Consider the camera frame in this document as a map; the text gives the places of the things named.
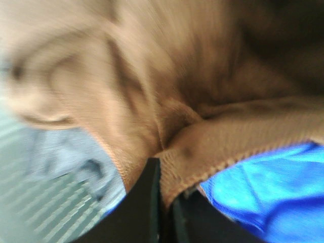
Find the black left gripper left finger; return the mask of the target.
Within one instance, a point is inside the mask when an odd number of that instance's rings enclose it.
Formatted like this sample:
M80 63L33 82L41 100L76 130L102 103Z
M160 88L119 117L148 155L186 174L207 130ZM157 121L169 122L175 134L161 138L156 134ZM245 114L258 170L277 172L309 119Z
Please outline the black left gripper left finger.
M78 243L159 242L160 161L150 158L127 196L117 208Z

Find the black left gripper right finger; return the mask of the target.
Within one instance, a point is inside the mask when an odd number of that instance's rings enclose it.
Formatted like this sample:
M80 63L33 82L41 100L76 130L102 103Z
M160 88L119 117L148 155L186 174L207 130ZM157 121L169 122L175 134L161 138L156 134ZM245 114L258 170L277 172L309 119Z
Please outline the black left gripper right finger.
M172 203L172 242L263 242L216 210L199 192Z

